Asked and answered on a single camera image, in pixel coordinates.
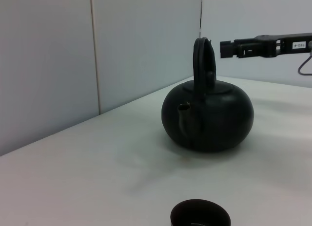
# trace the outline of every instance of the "label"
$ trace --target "label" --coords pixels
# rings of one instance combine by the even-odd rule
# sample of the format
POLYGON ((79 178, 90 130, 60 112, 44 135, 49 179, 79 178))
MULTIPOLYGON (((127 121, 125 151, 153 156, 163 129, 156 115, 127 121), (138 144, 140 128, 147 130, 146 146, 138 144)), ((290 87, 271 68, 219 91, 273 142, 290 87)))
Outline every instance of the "label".
POLYGON ((292 45, 293 49, 301 49, 307 47, 307 42, 293 42, 292 45))

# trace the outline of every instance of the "teapot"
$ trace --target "teapot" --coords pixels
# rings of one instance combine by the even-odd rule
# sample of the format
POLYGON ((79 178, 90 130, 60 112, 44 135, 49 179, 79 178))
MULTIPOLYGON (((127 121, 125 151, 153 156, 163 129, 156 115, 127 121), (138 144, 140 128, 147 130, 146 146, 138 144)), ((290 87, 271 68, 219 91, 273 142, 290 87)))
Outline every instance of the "teapot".
POLYGON ((239 87, 216 80, 215 53, 198 38, 193 54, 194 80, 166 96, 161 120, 177 144, 194 151, 218 152, 240 144, 254 122, 253 105, 239 87))

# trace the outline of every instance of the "teapot body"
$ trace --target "teapot body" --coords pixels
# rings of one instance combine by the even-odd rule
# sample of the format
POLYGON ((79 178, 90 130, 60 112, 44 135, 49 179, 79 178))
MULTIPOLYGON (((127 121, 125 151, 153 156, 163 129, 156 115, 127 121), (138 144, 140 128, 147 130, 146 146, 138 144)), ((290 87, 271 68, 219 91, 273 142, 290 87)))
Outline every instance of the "teapot body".
POLYGON ((161 119, 167 134, 179 145, 194 151, 218 152, 236 147, 250 132, 254 109, 239 87, 216 81, 212 93, 194 101, 194 81, 173 88, 162 106, 161 119), (186 136, 180 127, 179 105, 189 104, 199 121, 196 135, 186 136))

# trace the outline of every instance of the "white table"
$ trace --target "white table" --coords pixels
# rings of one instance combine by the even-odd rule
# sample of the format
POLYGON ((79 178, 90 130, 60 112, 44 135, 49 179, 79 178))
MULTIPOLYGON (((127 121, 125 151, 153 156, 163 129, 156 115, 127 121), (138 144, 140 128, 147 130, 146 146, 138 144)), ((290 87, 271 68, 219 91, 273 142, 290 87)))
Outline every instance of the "white table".
POLYGON ((250 96, 238 149, 177 147, 160 111, 175 85, 0 158, 1 226, 168 226, 179 202, 223 206, 233 226, 312 225, 312 89, 219 77, 250 96))

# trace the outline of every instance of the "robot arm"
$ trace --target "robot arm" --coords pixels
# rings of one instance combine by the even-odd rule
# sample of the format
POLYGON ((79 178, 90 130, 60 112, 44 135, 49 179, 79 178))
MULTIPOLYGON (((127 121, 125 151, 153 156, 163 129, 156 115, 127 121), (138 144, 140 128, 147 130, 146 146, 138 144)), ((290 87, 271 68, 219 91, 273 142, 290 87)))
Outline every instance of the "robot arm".
POLYGON ((261 35, 255 38, 236 39, 234 42, 220 42, 221 58, 247 57, 277 57, 285 54, 310 53, 310 57, 299 67, 302 67, 312 58, 312 33, 295 35, 261 35))

